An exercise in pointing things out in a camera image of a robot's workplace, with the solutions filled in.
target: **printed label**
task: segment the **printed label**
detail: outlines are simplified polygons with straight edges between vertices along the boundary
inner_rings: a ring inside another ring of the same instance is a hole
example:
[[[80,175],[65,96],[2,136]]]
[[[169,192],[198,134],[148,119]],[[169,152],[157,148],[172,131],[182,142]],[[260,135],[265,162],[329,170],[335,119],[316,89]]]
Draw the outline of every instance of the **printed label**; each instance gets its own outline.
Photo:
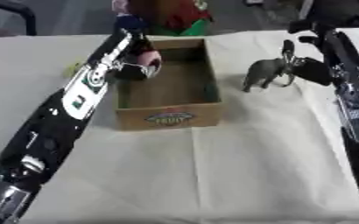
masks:
[[[156,123],[161,126],[173,127],[181,123],[187,122],[194,118],[194,115],[191,115],[186,112],[177,112],[177,113],[162,113],[158,115],[152,115],[145,119],[147,122]]]

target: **gray floor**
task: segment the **gray floor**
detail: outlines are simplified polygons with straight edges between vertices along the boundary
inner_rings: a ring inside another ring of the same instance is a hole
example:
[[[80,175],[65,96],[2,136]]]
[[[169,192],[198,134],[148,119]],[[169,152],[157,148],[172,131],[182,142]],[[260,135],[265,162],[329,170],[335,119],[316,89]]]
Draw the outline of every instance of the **gray floor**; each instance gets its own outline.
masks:
[[[30,6],[37,15],[39,35],[79,35],[110,33],[114,13],[111,0],[13,0]],[[242,0],[208,0],[215,18],[210,34],[239,31],[275,30],[258,7],[247,7]],[[4,29],[23,33],[23,21],[15,15],[0,12]]]

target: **white table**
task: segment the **white table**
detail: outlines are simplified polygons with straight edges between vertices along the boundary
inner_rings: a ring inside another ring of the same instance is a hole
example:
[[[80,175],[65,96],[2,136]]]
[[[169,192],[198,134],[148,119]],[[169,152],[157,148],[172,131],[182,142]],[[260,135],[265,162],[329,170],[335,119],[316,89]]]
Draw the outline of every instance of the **white table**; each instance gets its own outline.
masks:
[[[348,31],[359,48],[359,30]],[[283,31],[207,38],[222,91],[217,127],[120,132],[108,95],[22,223],[359,223],[333,89],[296,80],[240,91]],[[102,36],[0,38],[0,151]],[[299,56],[319,58],[309,45]]]

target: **robotic hand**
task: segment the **robotic hand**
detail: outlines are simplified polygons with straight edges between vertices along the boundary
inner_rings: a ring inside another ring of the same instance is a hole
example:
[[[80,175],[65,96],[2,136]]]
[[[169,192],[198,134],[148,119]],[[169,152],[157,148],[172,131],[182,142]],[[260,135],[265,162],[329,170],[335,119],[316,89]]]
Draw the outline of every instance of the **robotic hand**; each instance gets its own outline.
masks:
[[[18,223],[64,163],[106,94],[109,74],[138,81],[158,72],[159,56],[148,65],[128,63],[130,55],[143,58],[151,52],[142,32],[118,29],[31,115],[0,155],[0,224]]]
[[[301,31],[316,34],[316,37],[300,37],[299,41],[315,45],[323,54],[324,63],[315,60],[295,73],[325,86],[334,85],[343,124],[341,133],[359,187],[359,53],[344,32],[331,26],[309,21],[291,24],[290,33]]]

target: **cardboard box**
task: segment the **cardboard box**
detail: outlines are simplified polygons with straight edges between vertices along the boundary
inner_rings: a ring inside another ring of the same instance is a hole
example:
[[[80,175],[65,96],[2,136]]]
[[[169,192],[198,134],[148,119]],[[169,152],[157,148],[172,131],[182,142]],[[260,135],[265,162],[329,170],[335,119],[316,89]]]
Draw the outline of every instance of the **cardboard box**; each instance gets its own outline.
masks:
[[[222,100],[203,39],[153,42],[164,65],[153,79],[117,83],[120,130],[215,126]]]

